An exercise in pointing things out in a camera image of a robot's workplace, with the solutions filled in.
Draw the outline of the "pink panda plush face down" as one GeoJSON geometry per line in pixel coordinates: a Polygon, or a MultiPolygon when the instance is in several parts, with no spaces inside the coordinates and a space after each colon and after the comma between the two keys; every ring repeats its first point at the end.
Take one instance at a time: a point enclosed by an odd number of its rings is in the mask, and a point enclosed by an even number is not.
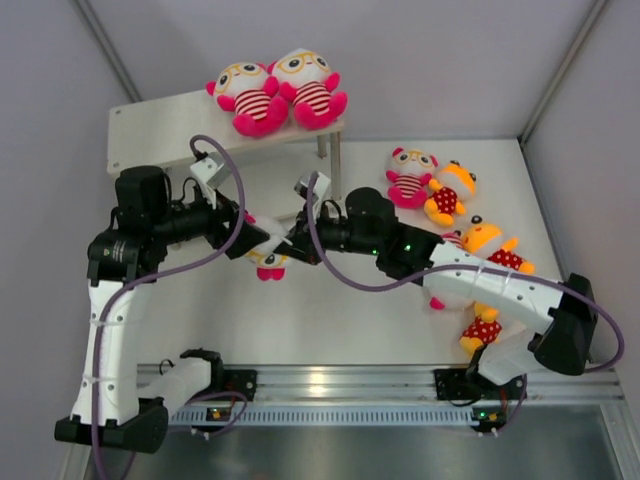
{"type": "Polygon", "coordinates": [[[249,250],[244,257],[256,267],[256,276],[261,281],[280,281],[286,274],[291,258],[278,254],[275,249],[285,240],[287,232],[276,219],[245,214],[248,223],[268,234],[269,238],[249,250]]]}

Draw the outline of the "pink panda plush with glasses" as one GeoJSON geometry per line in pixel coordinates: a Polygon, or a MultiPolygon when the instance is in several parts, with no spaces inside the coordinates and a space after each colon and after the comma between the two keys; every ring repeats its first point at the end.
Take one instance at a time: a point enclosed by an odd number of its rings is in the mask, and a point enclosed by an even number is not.
{"type": "Polygon", "coordinates": [[[267,67],[276,78],[279,95],[292,107],[296,123],[306,130],[321,130],[346,111],[348,95],[338,91],[341,77],[319,53],[295,49],[267,67]]]}

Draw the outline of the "pink panda plush under arm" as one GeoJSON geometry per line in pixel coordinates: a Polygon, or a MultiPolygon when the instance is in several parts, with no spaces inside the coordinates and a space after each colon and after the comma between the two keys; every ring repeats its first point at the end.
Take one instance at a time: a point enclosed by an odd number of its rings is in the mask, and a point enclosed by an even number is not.
{"type": "MultiPolygon", "coordinates": [[[[450,242],[456,247],[462,249],[463,244],[461,236],[462,233],[460,230],[449,231],[441,235],[441,237],[445,241],[450,242]]],[[[423,290],[427,305],[432,310],[462,311],[469,308],[474,303],[474,301],[469,297],[465,297],[448,290],[442,290],[440,288],[436,288],[435,286],[424,286],[423,290]]]]}

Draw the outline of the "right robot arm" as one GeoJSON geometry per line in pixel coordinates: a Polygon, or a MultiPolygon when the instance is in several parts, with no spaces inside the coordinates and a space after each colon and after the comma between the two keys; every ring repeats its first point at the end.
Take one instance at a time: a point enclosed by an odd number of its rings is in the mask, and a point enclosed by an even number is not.
{"type": "Polygon", "coordinates": [[[400,222],[390,200],[360,187],[345,202],[346,215],[332,218],[327,202],[305,183],[295,187],[305,204],[284,246],[295,259],[316,265],[329,251],[371,255],[392,286],[414,283],[454,293],[498,309],[524,331],[479,348],[466,373],[468,388],[491,396],[512,379],[547,370],[585,373],[597,323],[588,279],[565,281],[518,273],[478,258],[440,235],[400,222]]]}

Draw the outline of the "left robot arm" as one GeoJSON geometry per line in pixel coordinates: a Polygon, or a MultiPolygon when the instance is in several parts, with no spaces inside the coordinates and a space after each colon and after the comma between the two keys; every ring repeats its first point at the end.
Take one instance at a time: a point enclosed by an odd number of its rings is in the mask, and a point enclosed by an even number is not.
{"type": "Polygon", "coordinates": [[[90,332],[81,386],[71,413],[55,425],[58,441],[134,453],[154,453],[169,419],[191,399],[219,397],[226,386],[219,353],[190,349],[144,389],[137,386],[137,352],[152,288],[169,246],[205,238],[216,256],[240,252],[252,237],[244,205],[218,194],[238,172],[210,161],[194,165],[193,202],[170,198],[165,172],[143,166],[116,180],[109,227],[88,247],[90,332]]]}

